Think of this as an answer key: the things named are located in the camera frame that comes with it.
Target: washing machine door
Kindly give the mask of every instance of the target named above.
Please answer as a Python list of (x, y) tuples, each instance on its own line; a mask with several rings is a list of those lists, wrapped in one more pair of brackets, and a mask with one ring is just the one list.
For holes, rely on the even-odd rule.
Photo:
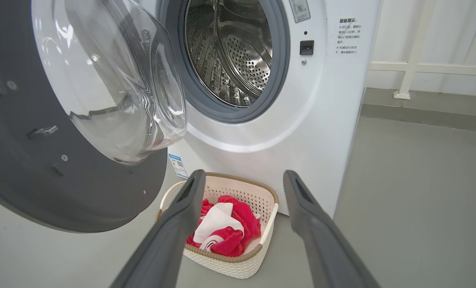
[(179, 75), (133, 0), (0, 0), (0, 202), (71, 231), (132, 220), (186, 131)]

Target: clothes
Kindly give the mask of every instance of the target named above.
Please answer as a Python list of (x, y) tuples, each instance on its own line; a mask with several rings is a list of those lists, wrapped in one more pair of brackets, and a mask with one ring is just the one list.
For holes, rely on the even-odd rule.
[(231, 196), (221, 196), (213, 205), (203, 200), (201, 219), (187, 244), (216, 254), (238, 257), (251, 241), (261, 236), (259, 215), (246, 203)]

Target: stainless steel drum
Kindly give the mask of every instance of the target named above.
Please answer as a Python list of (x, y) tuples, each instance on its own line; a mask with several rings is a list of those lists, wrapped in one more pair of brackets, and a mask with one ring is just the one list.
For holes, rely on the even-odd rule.
[(272, 41), (258, 0), (192, 0), (186, 47), (192, 67), (219, 100), (246, 107), (261, 96), (272, 64)]

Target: white metal railing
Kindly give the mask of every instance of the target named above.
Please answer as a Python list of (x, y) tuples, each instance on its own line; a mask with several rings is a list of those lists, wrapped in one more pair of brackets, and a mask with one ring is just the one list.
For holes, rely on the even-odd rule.
[(430, 20), (434, 14), (436, 0), (426, 0), (421, 18), (419, 20), (416, 36), (410, 49), (410, 56), (407, 62), (392, 61), (372, 61), (370, 62), (370, 70), (381, 71), (401, 71), (404, 72), (403, 80), (399, 90), (394, 93), (395, 98), (410, 99), (408, 90), (414, 80), (414, 73), (442, 73), (442, 74), (458, 74), (476, 76), (476, 65), (470, 65), (472, 56), (476, 52), (476, 33), (473, 41), (467, 51), (463, 64), (442, 64), (442, 63), (418, 63), (423, 50), (426, 32), (430, 25)]

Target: laundry basket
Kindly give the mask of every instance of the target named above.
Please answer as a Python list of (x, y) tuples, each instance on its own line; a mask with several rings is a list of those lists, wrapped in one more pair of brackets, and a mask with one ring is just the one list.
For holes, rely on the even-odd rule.
[[(183, 184), (185, 181), (176, 183), (165, 193), (155, 220), (158, 220), (162, 212), (167, 209), (168, 199), (174, 198), (173, 191)], [(204, 198), (212, 203), (217, 203), (218, 198), (223, 195), (229, 195), (247, 203), (252, 213), (261, 215), (261, 237), (253, 240), (240, 257), (222, 256), (188, 244), (185, 244), (183, 254), (216, 272), (238, 279), (246, 279), (258, 271), (265, 258), (272, 237), (279, 199), (275, 191), (265, 184), (231, 175), (206, 173)]]

